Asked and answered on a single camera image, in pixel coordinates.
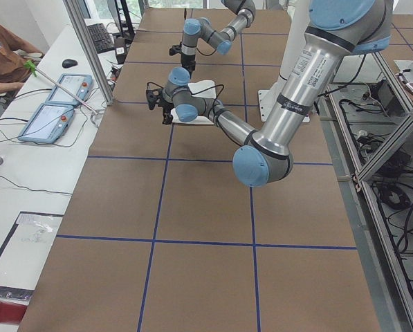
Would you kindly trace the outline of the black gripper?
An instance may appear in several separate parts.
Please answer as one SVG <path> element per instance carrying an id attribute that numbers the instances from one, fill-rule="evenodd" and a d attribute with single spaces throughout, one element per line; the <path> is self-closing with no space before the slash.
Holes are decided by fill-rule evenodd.
<path id="1" fill-rule="evenodd" d="M 194 47 L 186 46 L 183 43 L 173 45 L 169 49 L 169 55 L 181 55 L 181 66 L 187 71 L 194 71 L 196 68 L 196 49 Z"/>
<path id="2" fill-rule="evenodd" d="M 148 108 L 150 111 L 159 106 L 163 110 L 163 125 L 171 125 L 173 122 L 173 115 L 171 114 L 174 105 L 168 102 L 163 96 L 163 88 L 147 89 L 145 92 Z"/>

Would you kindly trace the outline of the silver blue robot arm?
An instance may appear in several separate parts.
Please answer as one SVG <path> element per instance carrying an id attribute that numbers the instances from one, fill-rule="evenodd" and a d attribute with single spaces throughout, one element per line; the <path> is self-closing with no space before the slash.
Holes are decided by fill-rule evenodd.
<path id="1" fill-rule="evenodd" d="M 189 87 L 199 40 L 226 54 L 235 37 L 255 20 L 252 1 L 226 1 L 225 6 L 235 18 L 222 30 L 215 30 L 206 18 L 185 21 L 181 42 L 171 49 L 181 56 L 181 65 L 171 70 L 165 86 L 147 89 L 147 103 L 163 110 L 165 124 L 174 118 L 184 123 L 208 118 L 238 145 L 232 159 L 236 177 L 248 187 L 261 187 L 290 174 L 289 143 L 344 57 L 387 48 L 394 4 L 298 1 L 288 41 L 300 50 L 261 129 L 235 116 L 217 98 L 202 98 Z"/>
<path id="2" fill-rule="evenodd" d="M 169 49 L 169 55 L 181 55 L 181 66 L 190 74 L 196 67 L 196 52 L 198 40 L 213 47 L 219 54 L 226 55 L 231 49 L 232 42 L 244 28 L 248 28 L 255 20 L 256 7 L 253 1 L 222 1 L 236 17 L 221 30 L 212 27 L 205 17 L 186 19 L 183 25 L 182 40 Z"/>

